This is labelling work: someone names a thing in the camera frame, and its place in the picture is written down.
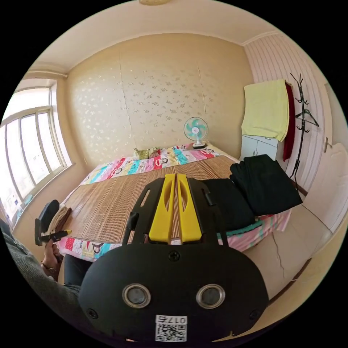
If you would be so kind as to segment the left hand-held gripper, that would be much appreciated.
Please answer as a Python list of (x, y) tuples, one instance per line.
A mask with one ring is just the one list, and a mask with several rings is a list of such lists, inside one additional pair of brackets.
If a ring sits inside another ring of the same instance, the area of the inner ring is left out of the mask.
[(50, 232), (49, 235), (53, 234), (53, 237), (44, 236), (42, 240), (42, 233), (48, 231), (49, 225), (52, 219), (59, 210), (59, 202), (53, 200), (47, 203), (42, 210), (38, 218), (34, 222), (34, 241), (37, 246), (42, 246), (43, 243), (47, 243), (49, 239), (53, 239), (54, 242), (60, 240), (62, 237), (66, 237), (72, 233), (72, 230), (66, 229), (58, 232)]

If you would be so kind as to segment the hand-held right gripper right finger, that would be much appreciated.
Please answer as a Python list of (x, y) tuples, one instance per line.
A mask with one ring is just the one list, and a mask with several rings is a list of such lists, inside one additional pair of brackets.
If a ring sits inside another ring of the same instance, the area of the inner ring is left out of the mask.
[(177, 174), (179, 225), (181, 241), (200, 241), (202, 237), (193, 194), (185, 174)]

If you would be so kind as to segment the person's left hand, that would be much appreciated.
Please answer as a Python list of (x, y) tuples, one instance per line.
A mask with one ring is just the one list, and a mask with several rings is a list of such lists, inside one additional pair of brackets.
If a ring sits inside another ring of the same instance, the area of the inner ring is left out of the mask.
[(63, 256), (57, 245), (50, 240), (45, 244), (44, 259), (42, 261), (43, 267), (49, 272), (58, 272), (62, 264)]

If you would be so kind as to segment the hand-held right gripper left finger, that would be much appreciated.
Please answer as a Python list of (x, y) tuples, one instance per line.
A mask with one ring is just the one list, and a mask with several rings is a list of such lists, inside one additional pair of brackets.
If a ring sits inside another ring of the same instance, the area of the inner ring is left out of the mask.
[(149, 232), (149, 239), (154, 243), (169, 243), (171, 241), (176, 174), (167, 174), (155, 210)]

